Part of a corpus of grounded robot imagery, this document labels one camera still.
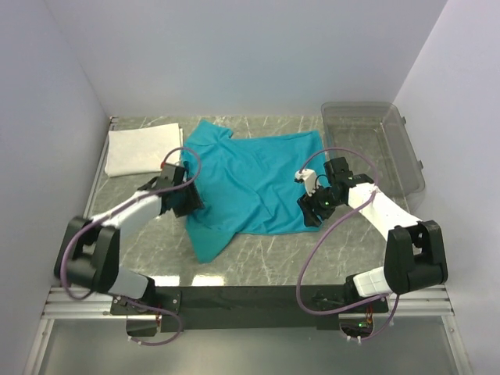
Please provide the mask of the teal t shirt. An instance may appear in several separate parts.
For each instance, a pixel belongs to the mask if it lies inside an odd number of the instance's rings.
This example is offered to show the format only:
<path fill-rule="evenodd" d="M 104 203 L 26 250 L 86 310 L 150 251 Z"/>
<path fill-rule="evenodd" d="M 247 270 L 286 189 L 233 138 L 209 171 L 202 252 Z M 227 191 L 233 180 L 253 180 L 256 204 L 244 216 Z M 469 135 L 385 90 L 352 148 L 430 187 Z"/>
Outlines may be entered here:
<path fill-rule="evenodd" d="M 309 167 L 322 170 L 318 131 L 237 139 L 232 130 L 201 120 L 184 144 L 182 162 L 199 173 L 195 186 L 204 205 L 185 223 L 200 263 L 212 262 L 238 233 L 310 230 L 297 203 L 305 190 L 295 173 L 310 156 Z"/>

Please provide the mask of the clear plastic bin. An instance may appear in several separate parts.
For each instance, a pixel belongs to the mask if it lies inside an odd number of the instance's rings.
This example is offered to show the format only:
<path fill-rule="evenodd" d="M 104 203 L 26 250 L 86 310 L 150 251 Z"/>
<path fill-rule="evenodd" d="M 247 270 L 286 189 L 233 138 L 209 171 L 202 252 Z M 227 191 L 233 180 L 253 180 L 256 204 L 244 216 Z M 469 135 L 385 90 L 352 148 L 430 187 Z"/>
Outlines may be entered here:
<path fill-rule="evenodd" d="M 370 159 L 380 174 L 380 188 L 395 198 L 424 191 L 423 164 L 406 131 L 405 117 L 390 102 L 327 102 L 321 106 L 325 142 Z"/>

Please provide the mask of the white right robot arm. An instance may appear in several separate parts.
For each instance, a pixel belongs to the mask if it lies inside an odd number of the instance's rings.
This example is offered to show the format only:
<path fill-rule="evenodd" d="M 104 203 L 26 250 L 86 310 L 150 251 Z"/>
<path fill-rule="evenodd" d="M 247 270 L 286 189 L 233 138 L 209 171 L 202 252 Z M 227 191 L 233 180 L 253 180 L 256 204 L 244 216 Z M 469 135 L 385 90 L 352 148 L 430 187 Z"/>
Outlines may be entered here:
<path fill-rule="evenodd" d="M 343 157 L 324 163 L 328 185 L 319 182 L 316 172 L 303 168 L 295 182 L 303 184 L 304 195 L 297 203 L 307 227 L 319 227 L 339 206 L 362 215 L 386 242 L 383 266 L 347 277 L 337 312 L 357 308 L 390 294 L 409 292 L 444 284 L 448 265 L 441 227 L 406 212 L 377 186 L 374 179 L 353 173 Z"/>

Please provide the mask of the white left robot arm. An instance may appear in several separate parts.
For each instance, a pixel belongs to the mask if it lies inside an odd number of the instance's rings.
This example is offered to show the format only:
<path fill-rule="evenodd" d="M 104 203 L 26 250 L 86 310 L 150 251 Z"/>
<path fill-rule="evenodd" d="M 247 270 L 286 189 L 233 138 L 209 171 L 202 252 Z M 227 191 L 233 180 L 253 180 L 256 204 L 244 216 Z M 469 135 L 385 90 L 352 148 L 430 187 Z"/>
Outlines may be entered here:
<path fill-rule="evenodd" d="M 84 300 L 99 293 L 155 305 L 155 281 L 120 266 L 121 241 L 169 211 L 183 217 L 201 209 L 198 175 L 191 176 L 186 164 L 165 162 L 160 174 L 126 201 L 97 216 L 72 218 L 54 266 L 68 296 Z"/>

